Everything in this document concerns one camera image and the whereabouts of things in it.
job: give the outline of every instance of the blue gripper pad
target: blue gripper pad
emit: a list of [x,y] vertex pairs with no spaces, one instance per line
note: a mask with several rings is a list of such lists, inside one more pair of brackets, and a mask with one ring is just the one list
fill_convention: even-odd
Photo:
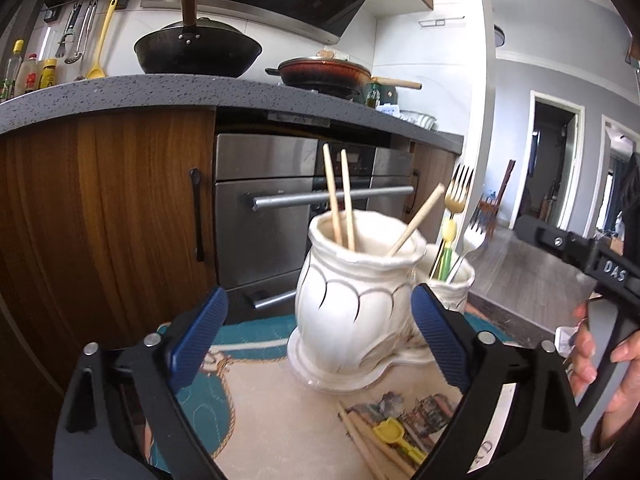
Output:
[[475,331],[471,325],[459,312],[445,309],[424,283],[417,286],[411,294],[411,313],[447,383],[457,387],[463,394],[466,393],[471,384],[467,353],[465,344],[454,330],[459,329],[464,337],[474,337]]
[[202,360],[225,322],[228,299],[216,288],[205,300],[195,320],[169,355],[169,386],[175,392],[193,383]]

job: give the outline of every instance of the cabinet handle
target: cabinet handle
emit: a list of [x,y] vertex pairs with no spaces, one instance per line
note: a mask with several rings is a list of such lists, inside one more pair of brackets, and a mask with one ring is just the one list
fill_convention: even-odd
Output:
[[254,309],[261,310],[263,308],[269,308],[270,306],[276,306],[295,297],[296,291],[288,290],[287,292],[283,292],[282,294],[278,294],[277,296],[271,296],[270,298],[266,298],[264,300],[255,301]]
[[[351,198],[371,198],[385,195],[408,195],[414,191],[413,186],[389,186],[373,187],[367,189],[351,189]],[[338,200],[344,198],[344,191],[336,192]],[[297,193],[292,195],[257,196],[252,199],[254,211],[261,209],[276,209],[281,207],[293,207],[297,205],[321,204],[329,200],[328,191],[311,191],[309,193]]]
[[404,213],[407,214],[407,215],[410,215],[411,213],[414,212],[415,199],[416,199],[416,196],[418,195],[418,188],[420,187],[420,170],[413,170],[411,172],[411,176],[416,177],[415,191],[414,191],[414,200],[411,202],[411,205],[410,206],[405,206],[405,208],[404,208]]
[[202,175],[198,168],[189,170],[191,178],[191,188],[193,189],[193,213],[196,221],[196,250],[195,256],[197,262],[204,261],[204,248],[202,247],[202,219],[200,218],[200,181]]

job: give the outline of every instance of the gold fork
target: gold fork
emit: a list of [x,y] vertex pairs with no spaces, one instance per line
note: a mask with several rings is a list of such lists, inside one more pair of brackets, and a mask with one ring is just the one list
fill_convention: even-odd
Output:
[[449,187],[447,187],[447,193],[444,196],[444,205],[449,210],[450,216],[442,225],[443,235],[446,234],[447,237],[445,238],[443,236],[440,241],[438,254],[436,254],[436,258],[433,261],[431,271],[429,273],[429,277],[431,279],[433,279],[436,269],[438,268],[438,263],[440,262],[440,258],[444,252],[445,243],[447,244],[447,248],[450,249],[452,242],[456,239],[458,228],[456,223],[453,221],[453,217],[465,210],[466,199],[469,196],[469,189],[471,188],[471,180],[473,176],[474,170],[472,168],[465,166],[464,164],[459,164],[456,167],[456,171],[453,173]]

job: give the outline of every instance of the white ceramic utensil holder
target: white ceramic utensil holder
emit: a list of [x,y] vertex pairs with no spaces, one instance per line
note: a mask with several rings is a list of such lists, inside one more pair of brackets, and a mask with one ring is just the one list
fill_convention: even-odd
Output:
[[[391,364],[433,361],[415,347],[410,298],[414,270],[427,243],[416,231],[396,256],[385,253],[406,225],[371,211],[354,210],[356,252],[333,241],[330,213],[309,226],[311,250],[296,293],[297,328],[287,356],[295,373],[325,391],[368,386]],[[346,232],[344,214],[343,232]]]
[[[433,259],[438,253],[438,247],[438,245],[434,244],[427,245],[427,252],[420,262],[418,262],[415,269],[414,285],[426,283],[444,307],[449,310],[456,310],[462,313],[465,311],[466,297],[469,289],[476,279],[476,271],[466,258],[464,258],[456,276],[449,285],[445,282],[441,282],[440,280],[430,280],[429,272],[431,270]],[[451,255],[451,266],[453,266],[453,263],[457,259],[458,254],[454,252]]]

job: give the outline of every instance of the gray device handle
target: gray device handle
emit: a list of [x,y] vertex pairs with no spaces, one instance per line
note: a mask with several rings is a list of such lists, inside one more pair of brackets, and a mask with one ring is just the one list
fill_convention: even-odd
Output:
[[598,377],[575,398],[580,420],[583,420],[581,433],[585,437],[593,434],[629,368],[629,362],[612,363],[609,359],[611,351],[640,328],[631,319],[621,316],[618,307],[604,298],[589,301],[587,310],[589,330],[596,344],[591,363],[598,371]]

